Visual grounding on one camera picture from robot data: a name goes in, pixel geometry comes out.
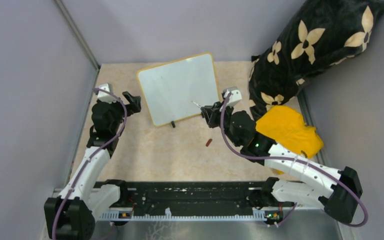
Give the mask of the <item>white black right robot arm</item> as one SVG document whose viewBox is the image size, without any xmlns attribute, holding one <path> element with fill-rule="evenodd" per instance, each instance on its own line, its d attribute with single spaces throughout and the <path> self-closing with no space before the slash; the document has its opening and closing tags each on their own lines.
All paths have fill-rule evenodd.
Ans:
<svg viewBox="0 0 384 240">
<path fill-rule="evenodd" d="M 291 202 L 322 209 L 334 220 L 354 227 L 357 208 L 368 211 L 361 201 L 362 185 L 356 170 L 336 169 L 312 161 L 323 141 L 303 116 L 288 106 L 275 106 L 258 120 L 230 104 L 216 102 L 202 106 L 201 115 L 210 128 L 220 128 L 226 146 L 250 162 L 281 171 L 293 181 L 268 179 L 261 199 L 267 206 Z"/>
</svg>

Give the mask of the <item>yellow framed whiteboard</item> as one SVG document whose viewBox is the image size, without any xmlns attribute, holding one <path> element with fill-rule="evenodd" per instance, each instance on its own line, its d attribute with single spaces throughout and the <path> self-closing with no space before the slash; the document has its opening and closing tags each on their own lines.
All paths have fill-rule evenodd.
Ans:
<svg viewBox="0 0 384 240">
<path fill-rule="evenodd" d="M 221 99 L 210 52 L 140 69 L 136 78 L 156 127 L 200 115 L 191 101 L 211 106 Z"/>
</svg>

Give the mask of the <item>red marker cap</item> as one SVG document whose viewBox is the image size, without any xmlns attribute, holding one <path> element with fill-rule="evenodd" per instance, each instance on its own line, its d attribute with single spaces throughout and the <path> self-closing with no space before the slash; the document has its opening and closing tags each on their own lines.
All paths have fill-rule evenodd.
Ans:
<svg viewBox="0 0 384 240">
<path fill-rule="evenodd" d="M 206 142 L 205 146 L 208 147 L 208 146 L 211 144 L 212 141 L 213 141 L 213 140 L 210 138 L 210 139 Z"/>
</svg>

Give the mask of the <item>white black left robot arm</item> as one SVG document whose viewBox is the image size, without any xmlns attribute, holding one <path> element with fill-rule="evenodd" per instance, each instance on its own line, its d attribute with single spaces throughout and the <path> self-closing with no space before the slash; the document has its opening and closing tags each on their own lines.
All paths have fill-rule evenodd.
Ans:
<svg viewBox="0 0 384 240">
<path fill-rule="evenodd" d="M 93 192 L 98 176 L 115 152 L 127 118 L 142 110 L 141 97 L 128 91 L 125 104 L 109 90 L 94 88 L 96 103 L 91 108 L 93 125 L 83 159 L 67 185 L 44 204 L 48 236 L 52 240 L 89 240 L 96 222 L 111 205 L 124 207 L 130 193 L 123 180 L 106 180 Z"/>
</svg>

